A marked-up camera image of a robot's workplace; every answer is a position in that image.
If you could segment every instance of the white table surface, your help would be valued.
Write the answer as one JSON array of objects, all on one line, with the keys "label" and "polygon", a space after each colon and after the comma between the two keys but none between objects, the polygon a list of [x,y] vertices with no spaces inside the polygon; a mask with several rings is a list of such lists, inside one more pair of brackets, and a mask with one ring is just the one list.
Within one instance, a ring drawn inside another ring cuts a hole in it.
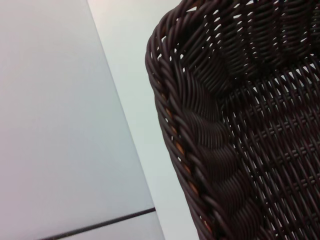
[{"label": "white table surface", "polygon": [[153,208],[87,0],[0,6],[0,240]]},{"label": "white table surface", "polygon": [[199,239],[159,126],[147,41],[179,0],[88,0],[166,240]]}]

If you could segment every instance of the dark brown wicker basket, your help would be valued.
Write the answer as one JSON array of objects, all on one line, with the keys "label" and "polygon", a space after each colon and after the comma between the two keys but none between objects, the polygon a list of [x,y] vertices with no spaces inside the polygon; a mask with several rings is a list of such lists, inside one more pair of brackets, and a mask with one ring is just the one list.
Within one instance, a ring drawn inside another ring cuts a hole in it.
[{"label": "dark brown wicker basket", "polygon": [[320,239],[319,2],[183,0],[149,39],[201,240]]}]

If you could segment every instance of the woven pattern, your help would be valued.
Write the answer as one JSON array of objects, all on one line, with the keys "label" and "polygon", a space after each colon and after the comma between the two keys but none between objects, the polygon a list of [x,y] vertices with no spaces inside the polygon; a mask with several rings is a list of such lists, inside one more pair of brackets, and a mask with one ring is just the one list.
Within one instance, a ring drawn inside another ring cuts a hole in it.
[{"label": "woven pattern", "polygon": [[320,3],[183,0],[145,57],[201,240],[320,239]]}]

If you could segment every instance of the woven basket wall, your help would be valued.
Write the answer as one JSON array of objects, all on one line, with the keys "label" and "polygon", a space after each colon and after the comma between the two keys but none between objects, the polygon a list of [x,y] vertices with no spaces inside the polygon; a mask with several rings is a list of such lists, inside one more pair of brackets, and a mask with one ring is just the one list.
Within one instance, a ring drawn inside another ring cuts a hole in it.
[{"label": "woven basket wall", "polygon": [[146,69],[201,240],[320,239],[320,3],[183,0]]}]

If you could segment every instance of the gray surface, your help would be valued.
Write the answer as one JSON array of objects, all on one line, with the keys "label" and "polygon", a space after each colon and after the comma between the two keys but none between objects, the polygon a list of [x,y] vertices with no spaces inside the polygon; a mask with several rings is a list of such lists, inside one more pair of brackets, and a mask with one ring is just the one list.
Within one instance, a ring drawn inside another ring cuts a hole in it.
[{"label": "gray surface", "polygon": [[151,212],[73,235],[65,240],[165,240],[165,238],[157,214]]},{"label": "gray surface", "polygon": [[152,208],[86,0],[0,6],[0,239]]}]

